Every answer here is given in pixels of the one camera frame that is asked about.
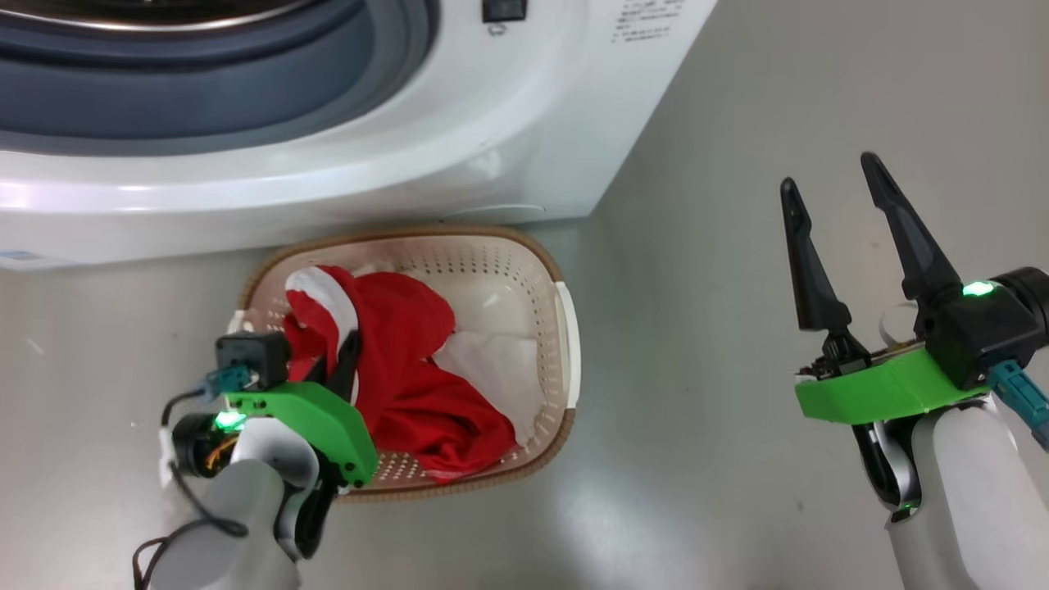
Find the white washing machine panel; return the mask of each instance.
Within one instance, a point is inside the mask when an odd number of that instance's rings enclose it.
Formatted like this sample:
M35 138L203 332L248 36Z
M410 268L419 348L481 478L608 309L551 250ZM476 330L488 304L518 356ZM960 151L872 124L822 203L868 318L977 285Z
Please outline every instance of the white washing machine panel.
M584 216L714 1L532 0L526 20L486 24L481 0L446 0L415 78L326 131L177 156L2 151L0 265L271 246L409 219Z

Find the green plastic bracket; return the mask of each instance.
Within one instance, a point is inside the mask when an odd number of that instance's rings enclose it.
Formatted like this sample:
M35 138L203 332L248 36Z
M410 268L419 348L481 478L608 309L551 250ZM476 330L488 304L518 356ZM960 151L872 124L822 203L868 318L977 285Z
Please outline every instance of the green plastic bracket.
M319 383L285 381L266 392L224 395L230 407L242 414L283 422L336 463L347 483L364 485L379 468L361 413Z
M957 389L925 349L857 373L794 385L806 417L840 424L918 416L987 389Z

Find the washing machine door opening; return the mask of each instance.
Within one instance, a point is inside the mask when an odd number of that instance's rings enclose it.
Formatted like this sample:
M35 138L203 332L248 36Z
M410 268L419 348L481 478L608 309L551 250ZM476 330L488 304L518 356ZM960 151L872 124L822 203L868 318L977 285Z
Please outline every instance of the washing machine door opening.
M0 149L175 155L316 133L404 87L438 18L433 0L154 3L0 0Z

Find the brown basket rim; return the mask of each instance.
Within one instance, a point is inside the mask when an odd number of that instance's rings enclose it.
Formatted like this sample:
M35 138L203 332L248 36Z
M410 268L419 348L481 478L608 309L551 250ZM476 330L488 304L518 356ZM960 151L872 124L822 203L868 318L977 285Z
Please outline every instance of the brown basket rim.
M255 290L258 289L262 278L265 277L265 275L269 274L274 267L292 256L304 254L313 250L321 250L324 248L331 248L334 246L345 246L348 244L442 235L501 237L504 239L516 241L531 250L532 253L542 261L543 267L547 269L547 273L550 274L550 278L554 282L562 282L564 280L564 277L561 274L561 269L557 266L553 256L547 252L547 249L531 236L518 230L486 226L423 226L376 230L354 235L326 237L282 248L266 258L266 260L263 261L262 265L260 265L259 268L252 274L251 278L248 279L243 290L240 292L240 297L237 299L237 309L241 311L248 310L252 297L255 295ZM354 491L340 497L339 502L352 504L421 500L424 498L436 498L440 496L449 496L452 493L484 489L527 478L547 466L547 464L553 461L554 457L560 452L561 447L564 446L565 441L569 439L569 434L572 431L572 425L575 422L575 408L565 408L564 415L561 418L561 425L558 427L557 434L554 436L551 443L535 459L529 461L520 467L489 476L483 475L476 478L469 478L463 481L452 482L447 485L432 484L428 486L405 488L397 491L368 491L367 489L363 489L361 491Z

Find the washing machine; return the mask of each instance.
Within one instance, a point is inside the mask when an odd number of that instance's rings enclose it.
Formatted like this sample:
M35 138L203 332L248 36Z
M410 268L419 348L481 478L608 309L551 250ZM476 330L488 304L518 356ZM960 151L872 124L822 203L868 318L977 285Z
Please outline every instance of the washing machine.
M0 267L585 216L714 1L0 0Z

